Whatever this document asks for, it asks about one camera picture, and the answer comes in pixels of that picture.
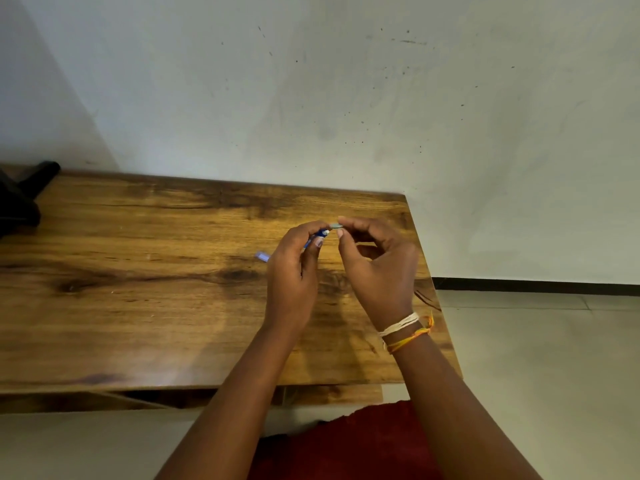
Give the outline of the orange thread wristband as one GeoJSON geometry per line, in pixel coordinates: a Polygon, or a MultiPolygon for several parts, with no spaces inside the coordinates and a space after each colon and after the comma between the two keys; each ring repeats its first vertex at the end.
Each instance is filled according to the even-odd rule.
{"type": "Polygon", "coordinates": [[[429,335],[431,333],[431,330],[432,330],[434,324],[435,324],[435,319],[434,319],[432,314],[429,314],[425,319],[423,319],[420,316],[420,321],[416,322],[416,323],[420,323],[420,328],[416,329],[414,332],[412,332],[411,335],[405,337],[404,339],[401,339],[401,340],[398,340],[396,342],[393,342],[393,343],[389,344],[388,342],[386,342],[386,337],[384,337],[382,339],[384,349],[389,354],[393,355],[396,352],[398,352],[398,350],[402,349],[405,345],[411,343],[413,340],[417,339],[418,337],[421,337],[423,335],[429,335]]]}

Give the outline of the person's left hand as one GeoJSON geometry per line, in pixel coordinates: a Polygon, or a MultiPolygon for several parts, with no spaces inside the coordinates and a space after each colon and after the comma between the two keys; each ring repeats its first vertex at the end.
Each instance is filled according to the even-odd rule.
{"type": "Polygon", "coordinates": [[[313,221],[289,229],[268,261],[264,323],[291,339],[299,338],[309,322],[319,286],[318,263],[317,267],[302,267],[303,246],[329,225],[313,221]]]}

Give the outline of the red garment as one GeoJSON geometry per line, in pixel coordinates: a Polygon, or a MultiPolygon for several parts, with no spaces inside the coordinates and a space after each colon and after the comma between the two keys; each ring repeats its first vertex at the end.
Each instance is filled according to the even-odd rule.
{"type": "Polygon", "coordinates": [[[410,401],[260,439],[247,480],[444,480],[410,401]]]}

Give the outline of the person's right hand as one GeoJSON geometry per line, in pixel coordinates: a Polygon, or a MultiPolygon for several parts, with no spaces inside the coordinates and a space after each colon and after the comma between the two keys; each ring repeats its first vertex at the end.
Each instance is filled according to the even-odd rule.
{"type": "Polygon", "coordinates": [[[388,223],[367,217],[338,217],[365,258],[365,281],[351,285],[377,331],[413,313],[419,252],[411,240],[388,223]]]}

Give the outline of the person's right forearm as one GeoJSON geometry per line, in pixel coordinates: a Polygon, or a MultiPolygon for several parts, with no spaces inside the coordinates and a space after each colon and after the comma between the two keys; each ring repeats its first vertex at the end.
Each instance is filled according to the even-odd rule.
{"type": "MultiPolygon", "coordinates": [[[[411,325],[386,342],[404,339],[418,328],[420,324],[411,325]]],[[[418,337],[393,357],[445,480],[542,480],[430,335],[418,337]]]]}

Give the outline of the black object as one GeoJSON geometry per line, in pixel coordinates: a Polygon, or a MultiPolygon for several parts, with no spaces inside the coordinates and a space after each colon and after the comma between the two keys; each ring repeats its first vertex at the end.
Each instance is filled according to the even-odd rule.
{"type": "Polygon", "coordinates": [[[36,228],[40,224],[41,213],[35,200],[60,169],[55,161],[43,161],[12,178],[0,168],[0,239],[16,228],[36,228]]]}

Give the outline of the blue pen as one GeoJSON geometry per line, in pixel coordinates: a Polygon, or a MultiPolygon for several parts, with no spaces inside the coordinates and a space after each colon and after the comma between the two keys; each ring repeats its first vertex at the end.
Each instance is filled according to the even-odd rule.
{"type": "MultiPolygon", "coordinates": [[[[314,242],[316,239],[324,240],[329,235],[331,230],[332,230],[331,228],[325,228],[313,234],[306,241],[305,245],[303,246],[303,250],[306,250],[309,247],[309,245],[311,245],[311,243],[314,242]]],[[[256,254],[254,254],[254,257],[260,260],[261,262],[267,263],[271,255],[263,251],[258,251],[256,252],[256,254]]]]}

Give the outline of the white thread wristband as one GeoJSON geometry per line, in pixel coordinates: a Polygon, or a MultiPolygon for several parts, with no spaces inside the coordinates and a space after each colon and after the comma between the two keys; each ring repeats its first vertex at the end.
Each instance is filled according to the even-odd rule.
{"type": "Polygon", "coordinates": [[[384,329],[383,331],[379,331],[378,334],[380,336],[381,339],[383,339],[384,337],[391,335],[393,333],[398,332],[399,330],[404,329],[405,327],[414,324],[416,322],[420,321],[420,315],[416,312],[411,313],[410,315],[406,316],[405,318],[403,318],[402,320],[389,325],[388,327],[386,327],[386,329],[384,329]]]}

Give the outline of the person's left forearm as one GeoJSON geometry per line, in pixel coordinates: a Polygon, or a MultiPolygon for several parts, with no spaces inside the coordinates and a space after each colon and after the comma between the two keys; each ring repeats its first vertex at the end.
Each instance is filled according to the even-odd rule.
{"type": "Polygon", "coordinates": [[[154,480],[246,480],[300,322],[265,322],[154,480]]]}

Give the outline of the black skirting board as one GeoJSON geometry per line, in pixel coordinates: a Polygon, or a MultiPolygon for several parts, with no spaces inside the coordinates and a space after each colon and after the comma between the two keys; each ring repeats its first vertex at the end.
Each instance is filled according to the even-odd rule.
{"type": "Polygon", "coordinates": [[[433,277],[436,290],[640,297],[640,285],[433,277]]]}

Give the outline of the wooden table frame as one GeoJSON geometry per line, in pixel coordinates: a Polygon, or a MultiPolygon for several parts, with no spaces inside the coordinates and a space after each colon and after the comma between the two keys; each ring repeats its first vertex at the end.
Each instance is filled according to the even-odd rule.
{"type": "MultiPolygon", "coordinates": [[[[203,408],[215,388],[0,394],[0,415],[203,408]]],[[[277,386],[272,406],[368,406],[383,402],[380,385],[277,386]]]]}

